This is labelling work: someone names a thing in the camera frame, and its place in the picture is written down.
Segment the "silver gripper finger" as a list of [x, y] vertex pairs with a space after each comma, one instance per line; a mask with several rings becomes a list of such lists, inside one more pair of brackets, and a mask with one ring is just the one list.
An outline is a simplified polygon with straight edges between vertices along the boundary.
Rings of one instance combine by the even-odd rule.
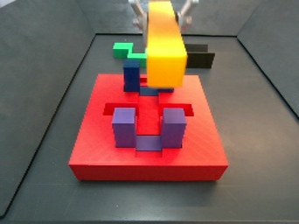
[[134, 26], [143, 33], [144, 44], [147, 44], [147, 18], [148, 14], [144, 12], [139, 0], [128, 0], [131, 8], [135, 12], [135, 18], [132, 20]]
[[199, 0], [186, 0], [182, 9], [176, 12], [178, 25], [180, 31], [184, 31], [192, 24], [192, 10], [199, 4]]

